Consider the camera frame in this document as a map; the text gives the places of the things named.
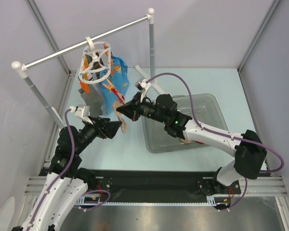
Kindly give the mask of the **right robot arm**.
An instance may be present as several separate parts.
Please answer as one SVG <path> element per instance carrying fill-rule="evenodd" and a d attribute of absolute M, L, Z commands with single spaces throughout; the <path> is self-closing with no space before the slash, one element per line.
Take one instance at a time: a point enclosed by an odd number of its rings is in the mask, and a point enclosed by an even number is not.
<path fill-rule="evenodd" d="M 216 171 L 212 181 L 216 192 L 224 193 L 236 180 L 258 178 L 267 151 L 256 132 L 246 130 L 244 133 L 235 133 L 196 122 L 191 116 L 178 111 L 177 103 L 169 94 L 157 96 L 155 102 L 148 98 L 142 99 L 141 95 L 140 92 L 135 94 L 131 101 L 119 106 L 117 111 L 132 121 L 144 116 L 160 122 L 164 124 L 164 130 L 174 138 L 198 141 L 234 158 Z"/>

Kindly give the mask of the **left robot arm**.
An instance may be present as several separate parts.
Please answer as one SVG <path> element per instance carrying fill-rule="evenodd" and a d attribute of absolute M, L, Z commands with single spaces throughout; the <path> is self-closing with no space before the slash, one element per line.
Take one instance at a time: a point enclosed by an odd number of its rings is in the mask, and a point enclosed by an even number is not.
<path fill-rule="evenodd" d="M 55 154 L 48 169 L 43 189 L 25 221 L 14 231 L 58 231 L 77 200 L 85 193 L 104 193 L 97 188 L 92 170 L 80 168 L 80 154 L 94 139 L 112 139 L 121 121 L 87 117 L 77 130 L 67 124 L 59 132 Z"/>

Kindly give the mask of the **red reindeer sock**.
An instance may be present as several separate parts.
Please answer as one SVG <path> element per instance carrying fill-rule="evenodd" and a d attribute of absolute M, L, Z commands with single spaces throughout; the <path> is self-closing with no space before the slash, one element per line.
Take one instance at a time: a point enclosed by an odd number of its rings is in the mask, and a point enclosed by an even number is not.
<path fill-rule="evenodd" d="M 181 141 L 183 144 L 191 144 L 191 143 L 197 143 L 197 144 L 200 144 L 200 145 L 203 145 L 203 144 L 204 144 L 204 143 L 199 142 L 199 141 L 193 141 L 193 140 L 188 140 L 188 139 L 180 139 L 180 141 Z"/>
<path fill-rule="evenodd" d="M 111 88 L 111 91 L 112 93 L 116 96 L 116 99 L 115 101 L 113 102 L 112 104 L 112 109 L 114 110 L 118 120 L 121 122 L 121 130 L 123 133 L 126 133 L 127 132 L 127 123 L 126 121 L 122 118 L 122 113 L 120 113 L 119 111 L 117 111 L 117 109 L 120 107 L 120 106 L 123 106 L 125 104 L 125 97 L 124 95 L 118 91 L 115 87 L 112 87 Z"/>

